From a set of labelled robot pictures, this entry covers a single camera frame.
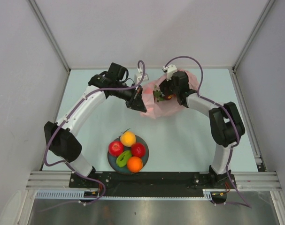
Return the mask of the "red fake strawberry green leaves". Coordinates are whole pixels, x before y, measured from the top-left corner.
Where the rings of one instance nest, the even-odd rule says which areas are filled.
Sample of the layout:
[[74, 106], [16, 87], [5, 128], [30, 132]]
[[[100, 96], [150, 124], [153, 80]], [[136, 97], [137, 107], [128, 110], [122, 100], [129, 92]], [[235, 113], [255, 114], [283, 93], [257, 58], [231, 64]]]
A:
[[157, 102], [169, 101], [175, 97], [173, 93], [171, 93], [170, 91], [166, 89], [161, 90], [159, 86], [157, 85], [154, 86], [153, 96], [154, 96], [154, 100]]

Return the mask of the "pink plastic bag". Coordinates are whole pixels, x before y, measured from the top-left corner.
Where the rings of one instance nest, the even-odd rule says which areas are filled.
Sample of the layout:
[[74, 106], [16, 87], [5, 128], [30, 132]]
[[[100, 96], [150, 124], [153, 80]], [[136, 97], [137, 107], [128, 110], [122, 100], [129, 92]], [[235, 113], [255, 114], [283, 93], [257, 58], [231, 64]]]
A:
[[159, 86], [166, 80], [166, 74], [158, 79], [149, 82], [143, 86], [142, 99], [147, 109], [147, 112], [142, 112], [141, 115], [157, 119], [159, 117], [171, 116], [187, 107], [185, 97], [191, 93], [195, 93], [199, 87], [197, 77], [187, 70], [179, 69], [172, 77], [179, 81], [178, 98], [172, 98], [169, 101], [157, 102], [154, 100], [154, 86]]

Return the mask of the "orange fake fruit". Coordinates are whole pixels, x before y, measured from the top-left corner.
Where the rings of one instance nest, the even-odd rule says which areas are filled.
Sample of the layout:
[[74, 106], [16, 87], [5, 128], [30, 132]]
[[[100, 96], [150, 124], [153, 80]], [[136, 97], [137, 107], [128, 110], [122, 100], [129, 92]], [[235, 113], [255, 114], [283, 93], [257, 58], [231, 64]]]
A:
[[133, 144], [136, 143], [136, 136], [134, 133], [130, 131], [126, 131], [120, 136], [120, 142], [125, 146], [125, 147], [131, 147]]

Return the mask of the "red fake pomegranate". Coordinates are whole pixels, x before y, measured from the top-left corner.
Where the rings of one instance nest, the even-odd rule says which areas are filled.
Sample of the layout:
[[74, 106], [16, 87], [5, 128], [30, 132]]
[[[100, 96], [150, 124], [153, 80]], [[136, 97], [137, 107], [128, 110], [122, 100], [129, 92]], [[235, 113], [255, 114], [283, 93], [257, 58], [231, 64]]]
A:
[[131, 153], [135, 157], [143, 157], [146, 154], [146, 148], [142, 143], [135, 143], [131, 146]]

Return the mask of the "red fake apple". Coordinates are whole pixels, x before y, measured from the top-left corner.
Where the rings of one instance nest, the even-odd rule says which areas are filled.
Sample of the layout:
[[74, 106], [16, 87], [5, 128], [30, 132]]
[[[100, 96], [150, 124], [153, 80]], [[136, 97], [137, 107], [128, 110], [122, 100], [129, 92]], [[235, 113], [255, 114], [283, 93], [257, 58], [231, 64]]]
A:
[[114, 157], [118, 157], [123, 153], [124, 145], [120, 141], [113, 141], [108, 146], [108, 152]]

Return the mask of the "green fake star fruit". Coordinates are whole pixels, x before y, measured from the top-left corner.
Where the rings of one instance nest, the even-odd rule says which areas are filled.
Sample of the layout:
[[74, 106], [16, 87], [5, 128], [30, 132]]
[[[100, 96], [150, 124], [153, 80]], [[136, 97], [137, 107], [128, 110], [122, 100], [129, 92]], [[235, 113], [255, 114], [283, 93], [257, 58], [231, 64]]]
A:
[[123, 153], [121, 153], [117, 159], [116, 164], [118, 167], [124, 167], [127, 165], [128, 160], [132, 157], [132, 153], [130, 150], [126, 150]]

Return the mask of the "orange fake tangerine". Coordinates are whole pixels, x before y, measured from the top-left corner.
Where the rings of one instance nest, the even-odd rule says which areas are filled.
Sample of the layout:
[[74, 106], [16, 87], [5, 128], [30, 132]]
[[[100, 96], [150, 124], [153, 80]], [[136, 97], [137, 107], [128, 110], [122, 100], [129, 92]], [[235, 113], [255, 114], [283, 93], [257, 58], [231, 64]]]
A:
[[143, 161], [139, 157], [131, 157], [127, 162], [127, 167], [132, 173], [137, 173], [143, 168]]

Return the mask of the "dark blue ceramic plate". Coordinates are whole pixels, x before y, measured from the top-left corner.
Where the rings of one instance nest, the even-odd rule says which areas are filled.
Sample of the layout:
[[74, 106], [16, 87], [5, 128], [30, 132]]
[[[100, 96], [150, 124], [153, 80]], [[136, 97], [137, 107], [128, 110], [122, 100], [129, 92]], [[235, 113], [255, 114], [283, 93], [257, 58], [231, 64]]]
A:
[[[141, 157], [141, 159], [143, 161], [143, 167], [144, 167], [147, 164], [147, 161], [149, 159], [149, 148], [148, 148], [147, 143], [140, 136], [136, 136], [136, 143], [142, 143], [146, 148], [146, 154], [143, 157]], [[131, 151], [131, 147], [125, 147], [124, 146], [123, 151], [126, 151], [126, 150]], [[121, 167], [121, 168], [118, 167], [116, 164], [117, 157], [110, 155], [109, 152], [107, 153], [107, 159], [108, 159], [108, 163], [111, 166], [111, 168], [113, 170], [115, 170], [116, 172], [118, 172], [120, 174], [126, 174], [126, 175], [134, 174], [134, 173], [130, 172], [127, 165], [124, 167]]]

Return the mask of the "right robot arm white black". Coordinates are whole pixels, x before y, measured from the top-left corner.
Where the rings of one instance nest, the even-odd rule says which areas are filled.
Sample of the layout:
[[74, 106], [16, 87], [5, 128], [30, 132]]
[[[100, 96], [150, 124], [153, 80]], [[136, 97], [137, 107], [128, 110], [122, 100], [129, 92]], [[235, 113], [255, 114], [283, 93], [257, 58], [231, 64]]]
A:
[[209, 118], [211, 135], [216, 142], [212, 164], [209, 166], [208, 181], [214, 188], [220, 188], [230, 176], [230, 162], [233, 148], [239, 145], [245, 134], [245, 126], [233, 102], [219, 104], [203, 97], [189, 86], [188, 74], [185, 71], [167, 72], [166, 81], [160, 85], [165, 95], [173, 94], [179, 105], [196, 110]]

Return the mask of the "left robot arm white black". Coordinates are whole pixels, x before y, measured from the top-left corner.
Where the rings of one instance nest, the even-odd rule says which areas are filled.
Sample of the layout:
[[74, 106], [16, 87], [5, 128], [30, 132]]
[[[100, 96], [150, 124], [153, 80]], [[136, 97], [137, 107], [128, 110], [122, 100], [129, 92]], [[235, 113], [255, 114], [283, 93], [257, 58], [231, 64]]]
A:
[[128, 78], [127, 68], [112, 63], [107, 71], [90, 79], [81, 98], [63, 117], [57, 122], [49, 121], [44, 125], [46, 149], [43, 160], [46, 166], [55, 165], [47, 162], [47, 153], [51, 151], [61, 158], [60, 163], [64, 163], [79, 176], [81, 184], [88, 188], [95, 184], [95, 168], [81, 153], [82, 145], [76, 136], [93, 110], [110, 96], [124, 100], [129, 109], [146, 112], [141, 83], [127, 86]]

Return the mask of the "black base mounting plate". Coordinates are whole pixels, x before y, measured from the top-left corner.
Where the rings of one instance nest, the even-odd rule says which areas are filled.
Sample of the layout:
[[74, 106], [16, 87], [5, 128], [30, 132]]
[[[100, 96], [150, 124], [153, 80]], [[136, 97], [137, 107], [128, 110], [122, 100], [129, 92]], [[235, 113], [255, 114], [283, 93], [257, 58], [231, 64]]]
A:
[[217, 178], [206, 172], [139, 172], [121, 174], [96, 172], [94, 179], [106, 188], [105, 197], [203, 197], [204, 189], [225, 189], [235, 182], [220, 175]]

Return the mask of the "right aluminium frame post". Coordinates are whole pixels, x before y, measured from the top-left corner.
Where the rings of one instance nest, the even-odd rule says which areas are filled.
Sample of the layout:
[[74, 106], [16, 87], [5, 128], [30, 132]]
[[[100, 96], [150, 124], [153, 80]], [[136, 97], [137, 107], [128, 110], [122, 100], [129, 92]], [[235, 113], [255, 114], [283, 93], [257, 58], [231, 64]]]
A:
[[259, 18], [257, 19], [254, 27], [251, 30], [250, 35], [248, 36], [246, 43], [244, 44], [242, 50], [240, 51], [235, 63], [232, 66], [232, 71], [235, 73], [239, 68], [242, 60], [245, 58], [249, 48], [251, 47], [253, 41], [255, 40], [257, 34], [259, 33], [260, 29], [262, 28], [266, 18], [268, 17], [270, 11], [272, 10], [276, 0], [268, 0], [265, 4], [262, 12], [260, 13]]

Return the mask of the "aluminium frame post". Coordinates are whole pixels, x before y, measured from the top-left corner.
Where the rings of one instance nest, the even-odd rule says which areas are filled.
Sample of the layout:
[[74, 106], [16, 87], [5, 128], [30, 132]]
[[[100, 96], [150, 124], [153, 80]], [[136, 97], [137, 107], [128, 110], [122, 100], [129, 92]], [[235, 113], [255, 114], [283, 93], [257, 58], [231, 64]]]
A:
[[65, 59], [63, 52], [61, 48], [59, 47], [58, 42], [56, 41], [55, 36], [53, 35], [53, 32], [51, 31], [39, 5], [35, 0], [27, 0], [31, 10], [33, 11], [37, 21], [39, 22], [44, 34], [46, 35], [46, 38], [48, 39], [51, 47], [53, 48], [56, 56], [60, 60], [61, 64], [63, 65], [66, 72], [69, 74], [71, 69], [67, 63], [67, 60]]
[[259, 33], [260, 29], [262, 28], [266, 18], [268, 17], [270, 11], [272, 10], [276, 0], [268, 0], [265, 4], [262, 12], [260, 13], [259, 18], [257, 19], [254, 27], [251, 30], [250, 35], [248, 36], [246, 43], [244, 44], [242, 50], [240, 51], [235, 63], [232, 66], [232, 71], [235, 73], [239, 68], [242, 60], [245, 58], [249, 48], [251, 47], [253, 41], [255, 40], [257, 34]]

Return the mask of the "left aluminium frame post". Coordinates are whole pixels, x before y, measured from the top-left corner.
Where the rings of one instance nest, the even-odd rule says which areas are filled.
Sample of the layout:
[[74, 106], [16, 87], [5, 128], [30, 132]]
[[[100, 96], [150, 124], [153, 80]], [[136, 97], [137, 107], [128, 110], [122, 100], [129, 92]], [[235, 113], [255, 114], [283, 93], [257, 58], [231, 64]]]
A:
[[69, 74], [71, 69], [67, 63], [67, 60], [65, 59], [63, 52], [61, 48], [59, 47], [58, 42], [56, 41], [55, 36], [53, 35], [53, 32], [51, 31], [39, 5], [35, 0], [27, 0], [31, 10], [33, 11], [37, 21], [39, 22], [44, 34], [46, 35], [46, 38], [48, 39], [51, 47], [53, 48], [56, 56], [60, 60], [61, 64], [63, 65], [66, 72]]

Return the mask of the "aluminium front rail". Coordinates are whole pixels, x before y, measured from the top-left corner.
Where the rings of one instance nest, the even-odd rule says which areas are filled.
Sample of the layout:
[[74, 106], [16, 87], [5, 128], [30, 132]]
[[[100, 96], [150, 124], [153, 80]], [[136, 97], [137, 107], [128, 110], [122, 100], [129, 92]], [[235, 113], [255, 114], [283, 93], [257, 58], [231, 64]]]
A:
[[[281, 191], [282, 187], [276, 172], [233, 172], [237, 188], [242, 191]], [[94, 183], [75, 185], [73, 173], [68, 171], [33, 171], [26, 187], [28, 189], [79, 190], [93, 189]]]

